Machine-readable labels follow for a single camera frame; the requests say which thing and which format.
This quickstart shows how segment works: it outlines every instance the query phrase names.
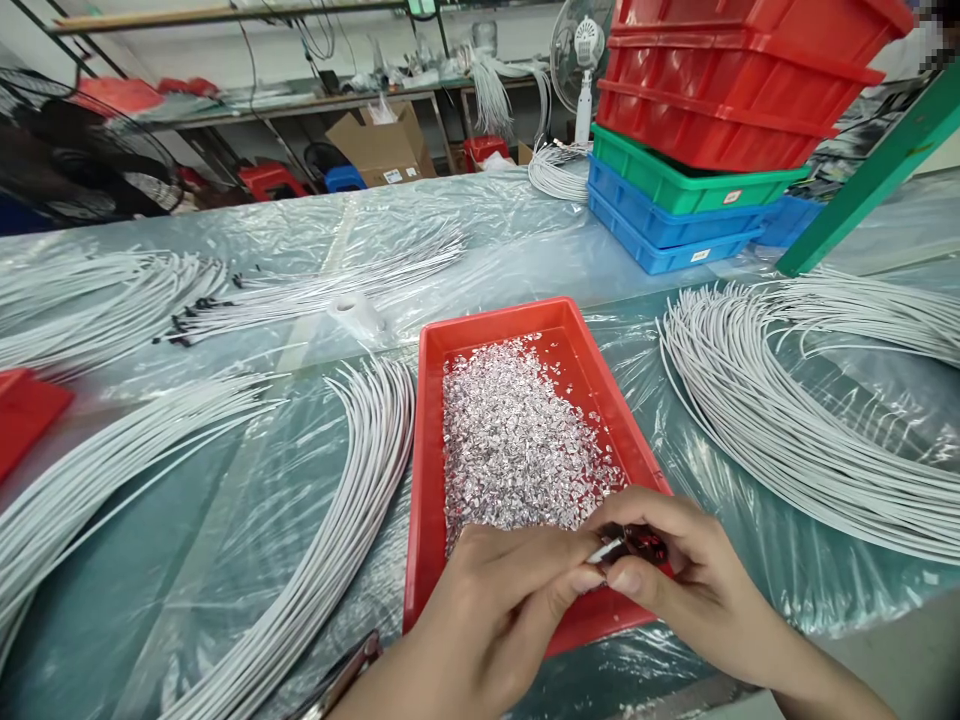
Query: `aluminum foil scrap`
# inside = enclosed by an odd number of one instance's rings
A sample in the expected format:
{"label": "aluminum foil scrap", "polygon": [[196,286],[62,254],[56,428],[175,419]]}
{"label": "aluminum foil scrap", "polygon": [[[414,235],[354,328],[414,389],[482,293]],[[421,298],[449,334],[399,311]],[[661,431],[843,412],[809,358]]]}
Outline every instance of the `aluminum foil scrap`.
{"label": "aluminum foil scrap", "polygon": [[597,438],[600,417],[566,399],[559,362],[541,362],[540,333],[485,345],[444,365],[447,554],[468,524],[575,530],[621,486]]}

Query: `red stool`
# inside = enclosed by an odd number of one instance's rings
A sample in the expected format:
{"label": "red stool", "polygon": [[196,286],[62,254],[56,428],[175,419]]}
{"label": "red stool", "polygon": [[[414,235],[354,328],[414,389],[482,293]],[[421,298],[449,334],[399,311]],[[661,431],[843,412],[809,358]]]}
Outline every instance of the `red stool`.
{"label": "red stool", "polygon": [[307,197],[303,189],[283,163],[267,162],[252,168],[240,170],[240,179],[250,189],[250,194],[257,202],[271,202],[270,190],[288,187],[297,197]]}
{"label": "red stool", "polygon": [[483,135],[463,142],[463,155],[467,162],[467,172],[477,172],[480,163],[495,153],[500,153],[504,159],[510,157],[510,148],[507,147],[507,142],[496,135]]}

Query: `green metal pole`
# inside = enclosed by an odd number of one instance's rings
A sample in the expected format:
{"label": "green metal pole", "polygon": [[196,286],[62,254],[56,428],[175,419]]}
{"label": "green metal pole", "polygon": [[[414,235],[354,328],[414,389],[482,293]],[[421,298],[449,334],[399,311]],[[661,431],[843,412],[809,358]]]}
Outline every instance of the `green metal pole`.
{"label": "green metal pole", "polygon": [[960,62],[931,83],[846,186],[780,258],[794,277],[812,270],[960,127]]}

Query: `green plastic crate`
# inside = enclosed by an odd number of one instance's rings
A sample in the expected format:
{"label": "green plastic crate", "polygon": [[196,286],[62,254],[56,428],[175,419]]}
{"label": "green plastic crate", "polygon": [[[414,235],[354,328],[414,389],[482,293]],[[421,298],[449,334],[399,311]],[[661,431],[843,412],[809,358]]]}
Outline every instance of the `green plastic crate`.
{"label": "green plastic crate", "polygon": [[807,167],[743,175],[688,168],[597,124],[593,154],[673,215],[769,205],[810,174]]}

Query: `floor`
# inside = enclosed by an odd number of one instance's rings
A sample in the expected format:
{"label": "floor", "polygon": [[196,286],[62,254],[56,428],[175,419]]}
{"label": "floor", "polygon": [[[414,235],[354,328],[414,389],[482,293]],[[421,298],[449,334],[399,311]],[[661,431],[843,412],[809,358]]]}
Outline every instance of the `floor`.
{"label": "floor", "polygon": [[[822,646],[880,693],[900,720],[960,720],[960,592],[890,625]],[[783,716],[767,692],[706,717]]]}

